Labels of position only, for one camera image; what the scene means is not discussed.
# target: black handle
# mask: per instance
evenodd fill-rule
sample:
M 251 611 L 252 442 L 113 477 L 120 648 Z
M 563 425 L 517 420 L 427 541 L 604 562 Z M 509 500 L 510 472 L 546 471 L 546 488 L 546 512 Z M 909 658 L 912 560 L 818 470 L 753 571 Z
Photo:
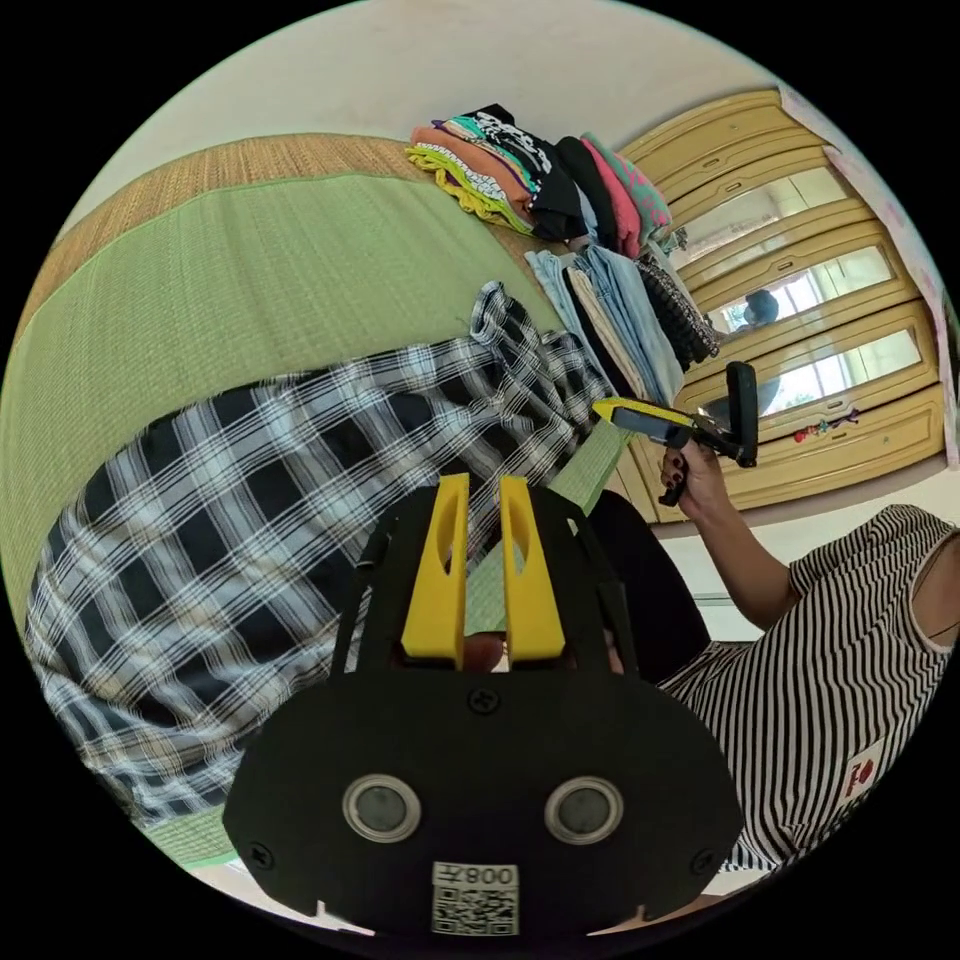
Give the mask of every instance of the black handle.
M 667 487 L 666 490 L 660 495 L 659 503 L 664 507 L 675 507 L 680 502 L 680 497 L 683 496 L 683 491 L 687 486 L 687 465 L 684 463 L 681 468 L 683 477 L 678 483 L 675 483 L 672 487 Z

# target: screw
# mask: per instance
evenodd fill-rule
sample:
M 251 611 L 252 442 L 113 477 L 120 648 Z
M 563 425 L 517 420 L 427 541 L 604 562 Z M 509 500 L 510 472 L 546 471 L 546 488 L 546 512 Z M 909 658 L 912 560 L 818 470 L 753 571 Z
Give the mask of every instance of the screw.
M 272 870 L 273 854 L 262 843 L 251 843 L 247 859 L 253 861 L 256 870 Z
M 470 696 L 467 697 L 467 706 L 474 713 L 487 716 L 495 713 L 497 707 L 500 706 L 500 694 L 487 687 L 478 687 L 476 690 L 470 691 Z
M 702 876 L 713 866 L 714 859 L 715 857 L 712 850 L 701 850 L 690 861 L 690 872 L 695 877 Z

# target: sticker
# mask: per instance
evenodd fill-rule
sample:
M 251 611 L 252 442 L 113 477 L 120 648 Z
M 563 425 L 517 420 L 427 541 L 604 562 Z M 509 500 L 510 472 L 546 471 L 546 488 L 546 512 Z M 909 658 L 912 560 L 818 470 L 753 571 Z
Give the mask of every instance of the sticker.
M 434 933 L 506 937 L 520 932 L 520 877 L 515 866 L 434 863 Z
M 867 747 L 863 753 L 858 753 L 849 764 L 843 777 L 840 791 L 840 808 L 852 803 L 860 794 L 869 790 L 876 782 L 877 768 L 883 758 L 885 740 L 878 740 Z

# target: folded clothes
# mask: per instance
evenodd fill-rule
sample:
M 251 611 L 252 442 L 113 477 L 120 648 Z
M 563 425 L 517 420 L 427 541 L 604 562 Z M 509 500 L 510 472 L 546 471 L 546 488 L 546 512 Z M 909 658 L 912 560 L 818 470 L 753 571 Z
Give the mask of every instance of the folded clothes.
M 590 151 L 597 172 L 613 204 L 613 215 L 617 221 L 617 250 L 633 259 L 640 255 L 640 214 L 634 206 L 626 187 L 617 179 L 610 165 L 600 152 L 587 140 L 583 145 Z
M 581 139 L 603 157 L 629 193 L 643 223 L 640 231 L 641 245 L 670 226 L 673 218 L 660 191 L 629 160 L 625 160 L 613 150 L 608 150 L 592 133 L 583 134 Z
M 457 179 L 457 174 L 429 157 L 413 155 L 409 159 L 422 170 L 433 173 L 437 186 L 440 187 L 444 193 L 449 193 L 451 197 L 456 197 L 460 204 L 460 209 L 463 210 L 464 213 L 472 213 L 475 217 L 479 217 L 479 219 L 486 223 L 492 223 L 499 227 L 513 226 L 507 218 L 510 208 L 505 204 L 491 200 L 482 193 L 477 193 L 477 191 L 471 187 L 465 186 L 464 183 Z
M 516 126 L 513 115 L 498 103 L 460 114 L 453 117 L 453 121 L 519 158 L 538 185 L 529 208 L 534 219 L 534 236 L 564 241 L 586 233 L 576 185 L 551 144 Z
M 636 261 L 640 279 L 682 370 L 720 352 L 720 337 L 656 243 Z
M 481 150 L 486 150 L 487 153 L 496 158 L 498 163 L 503 164 L 510 171 L 511 175 L 517 179 L 517 182 L 525 190 L 529 191 L 531 196 L 540 189 L 539 183 L 533 179 L 520 159 L 509 150 L 503 150 L 495 147 L 492 143 L 487 143 L 473 121 L 458 123 L 456 120 L 433 120 L 431 122 L 438 130 L 444 130 L 460 140 L 472 143 L 474 146 L 480 147 Z
M 570 295 L 570 302 L 577 311 L 577 317 L 580 320 L 580 326 L 583 328 L 584 335 L 587 338 L 587 343 L 590 344 L 590 349 L 593 350 L 597 359 L 600 361 L 600 366 L 603 367 L 603 372 L 607 375 L 607 379 L 610 381 L 610 385 L 613 387 L 614 393 L 618 397 L 633 397 L 634 399 L 639 399 L 635 389 L 627 381 L 623 371 L 617 365 L 617 361 L 607 349 L 604 339 L 600 336 L 598 330 L 596 329 L 593 318 L 587 312 L 583 301 L 577 294 L 577 291 L 573 286 L 573 281 L 570 279 L 571 272 L 574 272 L 573 267 L 564 268 L 563 285 L 567 288 L 567 293 Z
M 443 147 L 431 149 L 418 144 L 408 147 L 406 152 L 411 163 L 434 173 L 437 186 L 455 196 L 465 212 L 473 213 L 481 220 L 502 223 L 527 236 L 532 232 L 530 224 L 511 209 L 506 194 L 492 177 L 475 173 Z
M 575 266 L 590 278 L 651 399 L 669 406 L 683 385 L 683 370 L 657 321 L 636 264 L 591 244 L 577 254 Z
M 619 250 L 613 202 L 593 154 L 576 137 L 561 137 L 555 146 L 560 163 L 593 208 L 597 219 L 597 241 L 608 250 Z
M 566 284 L 563 282 L 563 264 L 560 258 L 550 253 L 549 250 L 530 251 L 524 254 L 524 256 L 527 263 L 530 264 L 530 269 L 537 278 L 537 282 L 543 287 L 543 292 L 547 295 L 553 304 L 553 308 L 557 311 L 564 327 L 579 339 L 583 347 L 583 352 L 586 354 L 598 376 L 602 376 L 612 390 L 613 386 L 610 384 L 604 365 L 600 362 L 600 358 L 590 345 L 590 341 L 577 315 L 577 309 L 567 291 Z
M 530 205 L 532 194 L 509 171 L 507 166 L 497 160 L 482 147 L 461 140 L 446 130 L 437 127 L 417 127 L 410 135 L 410 142 L 420 144 L 421 147 L 442 147 L 458 157 L 465 166 L 480 176 L 490 177 L 504 192 L 514 213 L 524 221 L 529 221 L 530 214 L 527 208 Z
M 583 225 L 587 228 L 587 237 L 589 237 L 594 243 L 597 242 L 597 215 L 594 212 L 593 204 L 590 203 L 589 198 L 580 189 L 580 185 L 576 184 L 577 187 L 577 196 L 580 197 L 580 212 L 583 215 Z
M 597 299 L 597 293 L 593 289 L 590 278 L 576 267 L 567 267 L 563 271 L 563 275 L 564 278 L 569 281 L 568 287 L 573 288 L 573 295 L 580 302 L 584 312 L 587 314 L 590 325 L 593 326 L 593 330 L 606 349 L 607 355 L 626 381 L 627 391 L 622 392 L 622 387 L 615 382 L 613 377 L 610 377 L 610 382 L 613 383 L 614 388 L 621 391 L 620 396 L 632 396 L 637 400 L 648 399 L 650 392 L 643 382 L 640 371 L 637 369 L 636 364 L 630 359 L 630 355 L 617 337 L 610 317 L 607 316 L 606 311 L 600 306 L 600 301 Z M 596 350 L 596 347 L 594 347 L 594 350 L 601 362 L 603 362 L 604 357 L 601 351 Z

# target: yellow bracket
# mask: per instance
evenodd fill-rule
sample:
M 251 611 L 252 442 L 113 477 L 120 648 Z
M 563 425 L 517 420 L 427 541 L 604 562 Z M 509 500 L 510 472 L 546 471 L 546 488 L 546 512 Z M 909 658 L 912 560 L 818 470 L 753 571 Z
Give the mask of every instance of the yellow bracket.
M 661 407 L 656 403 L 647 403 L 645 400 L 628 400 L 625 397 L 610 397 L 606 400 L 598 400 L 593 409 L 597 416 L 604 420 L 613 422 L 614 411 L 622 407 L 625 410 L 634 410 L 637 413 L 645 413 L 648 417 L 656 417 L 659 420 L 666 420 L 669 423 L 675 423 L 681 427 L 696 427 L 697 422 L 693 417 L 674 410 L 672 407 Z
M 503 477 L 500 481 L 500 526 L 510 665 L 556 659 L 563 653 L 566 641 L 530 491 L 523 477 Z M 523 557 L 522 570 L 517 569 L 515 547 Z
M 463 669 L 470 477 L 441 477 L 401 643 L 408 657 Z

